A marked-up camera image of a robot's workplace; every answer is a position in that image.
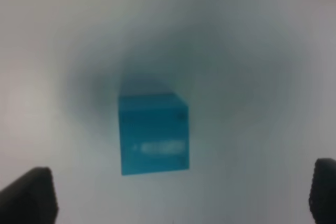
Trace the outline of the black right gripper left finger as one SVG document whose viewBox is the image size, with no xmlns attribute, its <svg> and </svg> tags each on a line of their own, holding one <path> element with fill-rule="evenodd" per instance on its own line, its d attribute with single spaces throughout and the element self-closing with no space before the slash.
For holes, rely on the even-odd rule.
<svg viewBox="0 0 336 224">
<path fill-rule="evenodd" d="M 1 190 L 1 223 L 55 224 L 58 203 L 51 169 L 35 167 Z"/>
</svg>

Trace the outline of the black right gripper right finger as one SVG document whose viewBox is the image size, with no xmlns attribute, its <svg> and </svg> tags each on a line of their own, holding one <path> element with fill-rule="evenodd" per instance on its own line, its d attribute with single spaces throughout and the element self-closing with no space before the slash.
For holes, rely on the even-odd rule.
<svg viewBox="0 0 336 224">
<path fill-rule="evenodd" d="M 308 203 L 315 223 L 335 223 L 334 159 L 319 158 L 316 160 Z"/>
</svg>

